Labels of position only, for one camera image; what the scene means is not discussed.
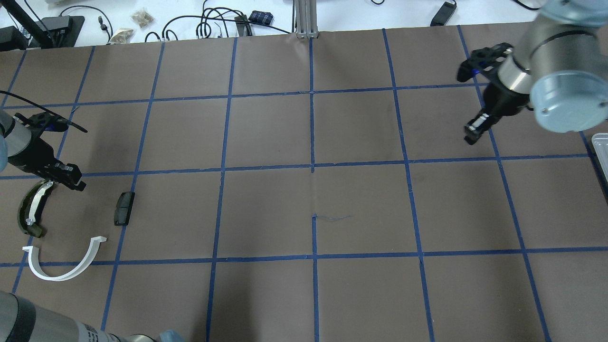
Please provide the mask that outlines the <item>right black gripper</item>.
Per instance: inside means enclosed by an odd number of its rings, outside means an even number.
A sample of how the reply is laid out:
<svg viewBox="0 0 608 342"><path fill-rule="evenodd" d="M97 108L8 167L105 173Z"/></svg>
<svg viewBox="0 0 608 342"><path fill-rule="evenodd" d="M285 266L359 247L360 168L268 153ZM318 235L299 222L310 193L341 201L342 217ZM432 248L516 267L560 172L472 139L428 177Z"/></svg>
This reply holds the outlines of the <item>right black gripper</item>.
<svg viewBox="0 0 608 342"><path fill-rule="evenodd" d="M484 110L480 110L463 126L465 142L475 145L502 117L519 114L529 101L530 95L523 95L503 86L488 85L484 89Z"/></svg>

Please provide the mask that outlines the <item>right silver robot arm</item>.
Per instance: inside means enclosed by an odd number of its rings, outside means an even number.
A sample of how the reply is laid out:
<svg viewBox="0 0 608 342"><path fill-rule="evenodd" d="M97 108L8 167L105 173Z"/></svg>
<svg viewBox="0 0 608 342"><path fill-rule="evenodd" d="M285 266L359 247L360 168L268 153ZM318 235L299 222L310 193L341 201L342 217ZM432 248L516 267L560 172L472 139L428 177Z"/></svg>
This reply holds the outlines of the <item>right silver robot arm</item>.
<svg viewBox="0 0 608 342"><path fill-rule="evenodd" d="M484 106L464 125L476 144L502 117L533 108L536 122L556 133L584 131L607 119L607 57L597 31L607 24L605 0L549 0L519 43L473 50L456 79L489 81Z"/></svg>

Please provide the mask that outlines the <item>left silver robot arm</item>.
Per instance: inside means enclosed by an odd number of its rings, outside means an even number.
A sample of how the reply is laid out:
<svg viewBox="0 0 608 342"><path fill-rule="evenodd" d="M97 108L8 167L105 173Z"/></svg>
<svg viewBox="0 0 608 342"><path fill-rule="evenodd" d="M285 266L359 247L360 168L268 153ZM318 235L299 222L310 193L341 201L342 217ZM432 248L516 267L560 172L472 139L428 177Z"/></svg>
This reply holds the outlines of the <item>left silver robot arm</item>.
<svg viewBox="0 0 608 342"><path fill-rule="evenodd" d="M26 118L20 113L10 115L2 110L1 153L4 163L69 189L84 191L86 184L79 167L61 162L54 148L42 138L45 132L63 133L70 126L87 132L82 126L50 111Z"/></svg>

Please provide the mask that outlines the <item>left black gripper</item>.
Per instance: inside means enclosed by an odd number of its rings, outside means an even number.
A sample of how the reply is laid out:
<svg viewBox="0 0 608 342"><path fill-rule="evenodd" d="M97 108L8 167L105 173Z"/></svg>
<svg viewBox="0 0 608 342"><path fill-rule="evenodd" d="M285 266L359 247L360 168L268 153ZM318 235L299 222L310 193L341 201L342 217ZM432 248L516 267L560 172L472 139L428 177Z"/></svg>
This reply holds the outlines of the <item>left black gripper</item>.
<svg viewBox="0 0 608 342"><path fill-rule="evenodd" d="M63 184L69 189L83 192L86 188L78 165L63 164L55 158L54 149L37 138L18 154L9 157L9 164L20 171Z"/></svg>

